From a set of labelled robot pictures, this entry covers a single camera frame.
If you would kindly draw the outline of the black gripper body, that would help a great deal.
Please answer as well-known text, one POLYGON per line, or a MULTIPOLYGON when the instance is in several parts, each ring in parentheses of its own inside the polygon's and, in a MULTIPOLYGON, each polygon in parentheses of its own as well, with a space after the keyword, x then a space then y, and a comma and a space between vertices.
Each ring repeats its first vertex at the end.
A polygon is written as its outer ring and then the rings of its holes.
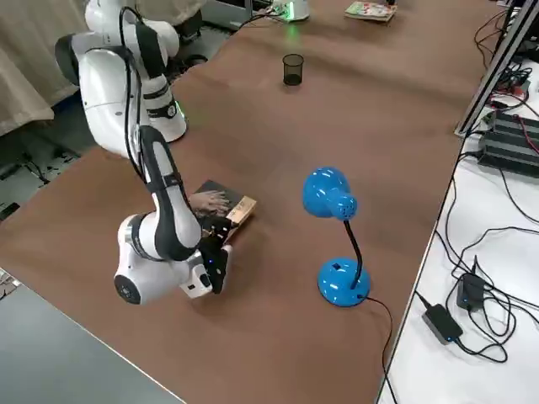
POLYGON ((231 246, 224 244, 219 237, 204 237, 200 242, 205 270, 211 282, 214 294, 220 294, 224 288, 231 246))

